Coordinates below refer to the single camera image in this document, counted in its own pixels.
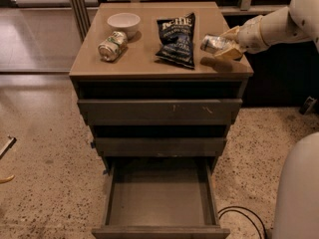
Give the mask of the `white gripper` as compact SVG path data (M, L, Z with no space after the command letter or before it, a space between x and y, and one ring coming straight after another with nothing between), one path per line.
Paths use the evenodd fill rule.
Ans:
M240 47L232 46L216 49L213 57L221 60L238 60L244 52L257 54L266 51L269 46L261 34L262 15L246 21L242 26L235 26L221 34L221 37L237 42Z

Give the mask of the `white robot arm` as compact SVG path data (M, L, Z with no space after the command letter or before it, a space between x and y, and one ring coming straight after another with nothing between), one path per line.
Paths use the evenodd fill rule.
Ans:
M311 41L319 51L319 0L291 0L287 7L257 16L221 35L216 58L235 59L280 43ZM319 133L300 139L280 175L272 239L319 239Z

